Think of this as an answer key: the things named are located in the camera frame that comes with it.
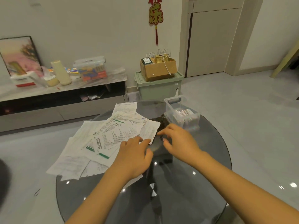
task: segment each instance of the door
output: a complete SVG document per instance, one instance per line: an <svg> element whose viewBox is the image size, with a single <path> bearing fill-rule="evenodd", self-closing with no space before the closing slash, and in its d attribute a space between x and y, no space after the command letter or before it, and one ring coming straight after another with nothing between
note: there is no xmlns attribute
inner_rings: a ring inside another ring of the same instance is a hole
<svg viewBox="0 0 299 224"><path fill-rule="evenodd" d="M187 77L225 70L241 10L236 8L191 13Z"/></svg>

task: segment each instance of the clear plastic storage box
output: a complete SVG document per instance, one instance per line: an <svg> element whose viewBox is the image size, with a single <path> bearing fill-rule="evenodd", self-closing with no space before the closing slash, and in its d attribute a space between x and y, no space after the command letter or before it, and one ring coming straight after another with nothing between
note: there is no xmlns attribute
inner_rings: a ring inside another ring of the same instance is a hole
<svg viewBox="0 0 299 224"><path fill-rule="evenodd" d="M83 81L102 79L107 77L104 56L76 60L73 67L77 68Z"/></svg>
<svg viewBox="0 0 299 224"><path fill-rule="evenodd" d="M200 113L190 108L191 101L184 95L164 99L166 103L166 119L187 131L199 129Z"/></svg>

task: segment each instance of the clear plastic box lid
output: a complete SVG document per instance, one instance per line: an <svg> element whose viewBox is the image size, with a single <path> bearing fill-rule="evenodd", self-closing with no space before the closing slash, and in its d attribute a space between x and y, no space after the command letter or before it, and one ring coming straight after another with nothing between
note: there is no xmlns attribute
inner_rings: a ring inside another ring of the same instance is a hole
<svg viewBox="0 0 299 224"><path fill-rule="evenodd" d="M106 59L104 56L96 56L96 57L91 57L91 58L86 58L86 59L80 59L76 60L73 64L75 68L81 68L81 67L86 67L88 65L101 65L103 63L106 63Z"/></svg>

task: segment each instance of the round glass table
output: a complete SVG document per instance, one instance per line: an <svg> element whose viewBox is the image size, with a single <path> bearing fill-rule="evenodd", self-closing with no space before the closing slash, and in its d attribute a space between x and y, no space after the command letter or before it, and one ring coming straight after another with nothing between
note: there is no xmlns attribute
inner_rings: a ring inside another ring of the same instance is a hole
<svg viewBox="0 0 299 224"><path fill-rule="evenodd" d="M93 121L107 120L113 110ZM139 101L137 112L148 119L161 117L166 111L163 101ZM203 116L200 129L192 132L199 147L231 169L228 149L216 128ZM175 224L216 223L226 201L214 187L191 166L172 157L156 136L152 145L154 157L143 177L121 192L106 220L107 224ZM103 174L80 180L56 180L57 203L64 221L80 206L101 180Z"/></svg>

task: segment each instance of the picture frame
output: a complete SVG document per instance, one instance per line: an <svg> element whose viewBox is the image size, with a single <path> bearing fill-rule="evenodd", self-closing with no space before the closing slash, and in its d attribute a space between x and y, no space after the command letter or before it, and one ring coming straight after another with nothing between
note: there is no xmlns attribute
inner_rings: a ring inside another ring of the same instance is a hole
<svg viewBox="0 0 299 224"><path fill-rule="evenodd" d="M0 55L10 76L35 71L43 76L41 61L31 36L0 39Z"/></svg>

